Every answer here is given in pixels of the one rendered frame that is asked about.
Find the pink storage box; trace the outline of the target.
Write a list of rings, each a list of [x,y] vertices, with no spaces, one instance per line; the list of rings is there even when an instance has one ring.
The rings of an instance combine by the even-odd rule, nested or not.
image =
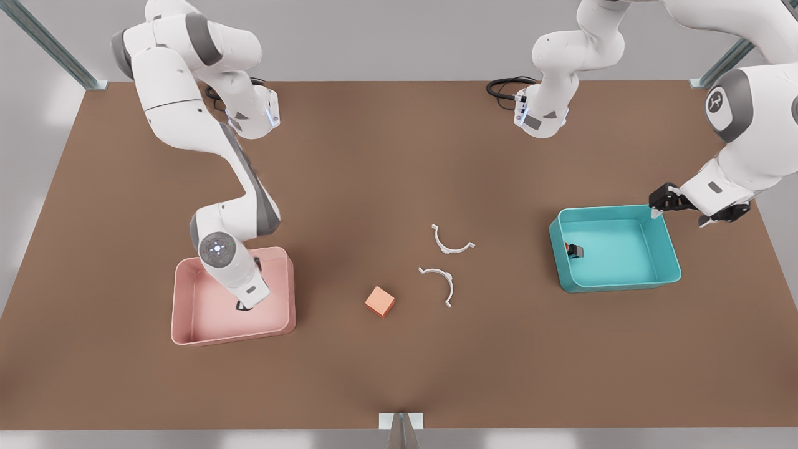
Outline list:
[[[236,296],[202,267],[199,258],[177,264],[171,316],[176,345],[205,346],[281,336],[296,328],[294,267],[280,247],[256,248],[271,295],[250,311],[238,311]]]

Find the blue storage box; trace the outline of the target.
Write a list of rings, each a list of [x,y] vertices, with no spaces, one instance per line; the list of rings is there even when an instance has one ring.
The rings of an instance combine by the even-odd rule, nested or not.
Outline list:
[[[565,292],[656,288],[681,279],[664,216],[651,219],[648,205],[564,208],[548,233]],[[564,242],[583,247],[584,258],[568,258]]]

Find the silver frame post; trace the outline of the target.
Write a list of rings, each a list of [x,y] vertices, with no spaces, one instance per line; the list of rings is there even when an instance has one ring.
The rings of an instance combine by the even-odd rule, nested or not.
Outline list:
[[[416,431],[424,429],[423,413],[379,413],[378,428],[388,430],[387,449],[421,449]]]
[[[798,22],[798,12],[796,11],[798,0],[781,0],[781,2]],[[735,68],[754,48],[755,45],[752,42],[740,38],[700,79],[689,80],[691,88],[709,89],[723,74]]]
[[[98,80],[86,69],[68,49],[28,10],[20,0],[0,0],[0,10],[5,12],[29,37],[37,43],[52,60],[87,91],[108,88],[107,80]]]

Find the orange cube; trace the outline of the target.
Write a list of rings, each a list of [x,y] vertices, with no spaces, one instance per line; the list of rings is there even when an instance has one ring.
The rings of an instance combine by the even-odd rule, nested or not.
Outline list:
[[[364,304],[368,310],[376,313],[381,318],[385,318],[395,304],[395,298],[381,287],[376,286],[368,295]]]

